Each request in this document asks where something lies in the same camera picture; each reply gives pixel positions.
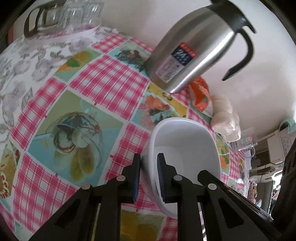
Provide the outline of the white bowl blue lettering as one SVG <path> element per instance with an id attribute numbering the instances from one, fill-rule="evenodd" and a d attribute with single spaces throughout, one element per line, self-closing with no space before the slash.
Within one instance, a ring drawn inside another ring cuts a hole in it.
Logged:
<path id="1" fill-rule="evenodd" d="M 153 129 L 141 153 L 140 183 L 150 200 L 166 216 L 177 218 L 177 205 L 165 204 L 161 197 L 157 155 L 164 154 L 166 163 L 179 175 L 198 184 L 202 170 L 221 178 L 220 158 L 216 142 L 201 123 L 186 118 L 167 118 Z"/>

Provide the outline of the white shelf unit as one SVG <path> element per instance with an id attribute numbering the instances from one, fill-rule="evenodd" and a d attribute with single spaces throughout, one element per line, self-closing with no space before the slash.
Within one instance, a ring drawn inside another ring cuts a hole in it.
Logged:
<path id="1" fill-rule="evenodd" d="M 284 161 L 295 141 L 295 120 L 287 118 L 274 132 L 260 138 L 251 158 L 250 181 L 277 182 L 283 174 Z"/>

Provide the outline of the clear glass mug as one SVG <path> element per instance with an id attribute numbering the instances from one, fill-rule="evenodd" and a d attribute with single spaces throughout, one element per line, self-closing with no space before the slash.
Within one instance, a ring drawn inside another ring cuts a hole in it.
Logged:
<path id="1" fill-rule="evenodd" d="M 230 147 L 235 152 L 240 152 L 245 158 L 253 158 L 255 156 L 255 146 L 257 138 L 254 128 L 248 128 L 241 132 L 240 140 L 230 143 Z"/>

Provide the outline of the bag of white buns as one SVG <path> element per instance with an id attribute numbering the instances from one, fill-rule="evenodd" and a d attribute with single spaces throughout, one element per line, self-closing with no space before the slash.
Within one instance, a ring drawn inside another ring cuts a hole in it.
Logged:
<path id="1" fill-rule="evenodd" d="M 241 138 L 240 120 L 231 102 L 220 94 L 211 95 L 211 102 L 211 129 L 222 135 L 226 142 L 238 141 Z"/>

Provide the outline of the pink checkered picture tablecloth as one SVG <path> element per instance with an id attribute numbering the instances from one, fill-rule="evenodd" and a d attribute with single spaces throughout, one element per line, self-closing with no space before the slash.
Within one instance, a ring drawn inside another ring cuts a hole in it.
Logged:
<path id="1" fill-rule="evenodd" d="M 119 175 L 170 117 L 210 126 L 189 91 L 168 94 L 143 70 L 151 48 L 113 34 L 75 54 L 22 110 L 1 150 L 1 216 L 30 237 L 83 183 Z"/>

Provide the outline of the orange snack packet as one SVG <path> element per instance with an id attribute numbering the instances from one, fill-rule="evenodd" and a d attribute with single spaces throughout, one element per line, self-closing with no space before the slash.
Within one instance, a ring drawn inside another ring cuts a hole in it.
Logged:
<path id="1" fill-rule="evenodd" d="M 191 105 L 203 112 L 211 102 L 209 87 L 202 77 L 195 78 L 189 85 Z"/>

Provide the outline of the grey floral white cloth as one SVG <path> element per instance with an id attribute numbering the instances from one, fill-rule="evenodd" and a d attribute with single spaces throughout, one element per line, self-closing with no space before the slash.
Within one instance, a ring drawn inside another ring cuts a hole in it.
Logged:
<path id="1" fill-rule="evenodd" d="M 1 53 L 1 150 L 22 110 L 57 69 L 75 54 L 118 30 L 100 26 L 95 33 L 53 44 L 29 44 L 19 37 Z"/>

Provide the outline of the stainless steel thermos jug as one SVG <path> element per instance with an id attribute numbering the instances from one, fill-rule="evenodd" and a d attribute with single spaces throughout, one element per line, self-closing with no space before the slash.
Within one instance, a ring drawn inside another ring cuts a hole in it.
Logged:
<path id="1" fill-rule="evenodd" d="M 254 46 L 244 27 L 256 33 L 252 23 L 235 4 L 212 1 L 172 26 L 145 61 L 144 70 L 165 92 L 179 93 L 216 64 L 240 34 L 247 44 L 247 53 L 226 72 L 222 78 L 225 81 L 252 60 Z"/>

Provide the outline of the clear glass tumbler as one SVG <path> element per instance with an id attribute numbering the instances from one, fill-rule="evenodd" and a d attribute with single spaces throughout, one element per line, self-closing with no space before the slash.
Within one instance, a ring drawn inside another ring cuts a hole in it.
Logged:
<path id="1" fill-rule="evenodd" d="M 66 1 L 63 6 L 58 27 L 63 30 L 72 31 L 83 23 L 84 1 Z"/>
<path id="2" fill-rule="evenodd" d="M 101 13 L 104 2 L 90 0 L 83 2 L 83 24 L 96 27 L 101 24 Z"/>

